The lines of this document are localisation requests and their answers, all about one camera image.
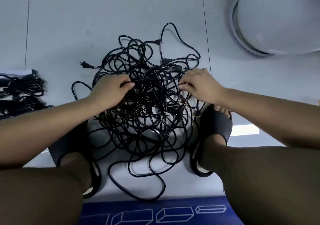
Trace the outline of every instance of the tile grout line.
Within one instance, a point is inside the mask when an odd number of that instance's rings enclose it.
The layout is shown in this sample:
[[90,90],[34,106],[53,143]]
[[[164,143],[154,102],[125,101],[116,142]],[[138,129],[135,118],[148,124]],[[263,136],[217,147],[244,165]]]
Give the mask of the tile grout line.
[[210,62],[210,52],[209,52],[208,32],[207,32],[207,21],[206,21],[206,12],[205,12],[205,1],[204,0],[202,0],[202,5],[203,5],[203,14],[204,14],[205,33],[206,33],[206,36],[207,36],[207,46],[208,46],[208,55],[209,55],[210,74],[212,75],[211,62]]
[[29,8],[30,8],[30,0],[28,0],[28,16],[26,20],[26,54],[24,57],[24,69],[26,69],[26,63],[27,63],[27,43],[28,43],[28,28],[29,28]]

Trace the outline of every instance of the bundled cable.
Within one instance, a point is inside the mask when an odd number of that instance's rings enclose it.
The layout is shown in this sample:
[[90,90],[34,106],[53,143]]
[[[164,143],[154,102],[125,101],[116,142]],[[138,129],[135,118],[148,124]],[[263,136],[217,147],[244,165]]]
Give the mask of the bundled cable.
[[[168,25],[174,27],[180,42],[193,51],[191,54],[176,59],[163,58],[163,33]],[[122,44],[123,40],[129,41],[126,46]],[[173,23],[166,24],[162,29],[160,39],[155,41],[143,42],[126,35],[119,36],[118,41],[120,47],[111,50],[104,57],[100,66],[91,66],[86,62],[82,62],[81,65],[83,68],[98,69],[92,87],[106,74],[122,73],[128,74],[135,86],[128,91],[117,106],[100,113],[99,116],[95,116],[101,128],[89,131],[88,135],[105,130],[110,136],[104,145],[92,145],[94,149],[111,146],[111,150],[98,157],[96,161],[107,157],[116,149],[126,150],[130,154],[130,158],[110,165],[108,169],[110,179],[126,194],[138,200],[154,201],[163,194],[166,188],[166,184],[160,175],[170,170],[184,158],[187,145],[194,131],[194,124],[197,126],[195,118],[201,110],[199,101],[197,101],[196,106],[191,106],[189,104],[190,95],[182,94],[178,88],[178,82],[187,70],[198,66],[200,54],[181,39]],[[153,49],[150,44],[159,46],[160,65],[151,61]],[[92,89],[83,82],[74,82],[71,89],[75,99],[77,99],[77,96],[74,92],[74,86],[77,83],[85,85],[90,90]],[[197,110],[195,115],[192,114],[194,109]],[[188,126],[190,128],[189,133],[187,130],[188,123],[191,124],[190,127]],[[182,129],[184,133],[182,137],[179,137],[179,142],[177,141],[177,129]],[[174,161],[166,160],[165,153],[167,152],[175,154]],[[158,155],[163,162],[169,165],[169,168],[161,172],[157,172],[151,167],[152,159]],[[131,163],[146,156],[149,156],[150,173],[134,174],[131,170]],[[162,182],[161,192],[153,198],[144,199],[121,186],[110,172],[114,165],[126,162],[128,163],[129,173],[134,177],[156,176]]]
[[44,80],[37,77],[35,74],[25,75],[21,78],[10,77],[8,75],[0,74],[5,77],[0,79],[0,98],[9,95],[26,94],[34,97],[40,97],[44,94]]
[[0,120],[49,108],[34,96],[19,96],[13,100],[0,100]]

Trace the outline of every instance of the person's left arm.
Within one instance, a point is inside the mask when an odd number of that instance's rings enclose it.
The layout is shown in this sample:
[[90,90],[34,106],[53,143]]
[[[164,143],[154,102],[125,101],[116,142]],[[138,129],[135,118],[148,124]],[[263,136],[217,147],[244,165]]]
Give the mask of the person's left arm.
[[74,127],[117,105],[134,83],[106,75],[86,98],[0,122],[0,168],[22,167]]

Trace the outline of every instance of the black sandal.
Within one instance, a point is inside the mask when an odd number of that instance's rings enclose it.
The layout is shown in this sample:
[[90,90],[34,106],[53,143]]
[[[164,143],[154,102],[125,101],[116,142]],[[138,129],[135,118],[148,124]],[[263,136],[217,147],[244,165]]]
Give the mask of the black sandal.
[[49,152],[57,167],[60,166],[61,159],[72,152],[81,153],[90,163],[91,186],[83,194],[84,199],[96,194],[101,185],[101,171],[91,155],[89,138],[86,132],[87,125],[86,122],[83,122],[49,147]]
[[213,174],[212,171],[205,170],[199,165],[198,160],[201,159],[204,140],[213,134],[220,134],[226,140],[229,140],[232,131],[232,116],[227,116],[214,109],[214,105],[206,107],[200,117],[199,143],[195,146],[190,154],[190,165],[194,173],[200,177],[208,177]]

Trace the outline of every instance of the person's left hand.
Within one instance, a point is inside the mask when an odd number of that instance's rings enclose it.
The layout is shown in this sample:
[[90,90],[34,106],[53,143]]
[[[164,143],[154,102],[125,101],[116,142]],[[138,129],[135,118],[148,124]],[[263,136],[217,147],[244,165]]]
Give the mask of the person's left hand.
[[88,100],[99,108],[100,112],[116,106],[125,94],[134,87],[134,83],[127,74],[104,75],[92,89]]

